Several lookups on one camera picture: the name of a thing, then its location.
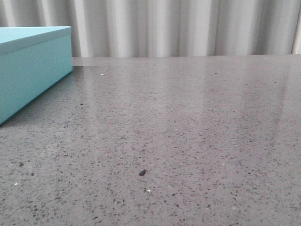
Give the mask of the small black debris piece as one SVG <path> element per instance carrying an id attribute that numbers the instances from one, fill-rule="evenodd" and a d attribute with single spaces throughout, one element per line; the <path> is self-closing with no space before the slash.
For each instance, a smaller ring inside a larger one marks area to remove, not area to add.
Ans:
<path id="1" fill-rule="evenodd" d="M 142 170 L 141 172 L 139 172 L 139 176 L 143 176 L 146 173 L 146 170 Z"/>

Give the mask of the light blue storage box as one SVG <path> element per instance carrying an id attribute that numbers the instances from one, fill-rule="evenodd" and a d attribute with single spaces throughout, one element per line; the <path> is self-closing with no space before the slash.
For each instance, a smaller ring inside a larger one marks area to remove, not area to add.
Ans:
<path id="1" fill-rule="evenodd" d="M 0 122 L 72 71 L 71 27 L 0 29 Z"/>

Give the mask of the grey pleated curtain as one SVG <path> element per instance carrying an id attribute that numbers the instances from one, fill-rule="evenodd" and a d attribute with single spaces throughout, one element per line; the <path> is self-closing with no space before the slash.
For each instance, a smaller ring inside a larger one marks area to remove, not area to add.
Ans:
<path id="1" fill-rule="evenodd" d="M 298 0 L 3 0 L 0 25 L 71 26 L 74 57 L 301 52 Z"/>

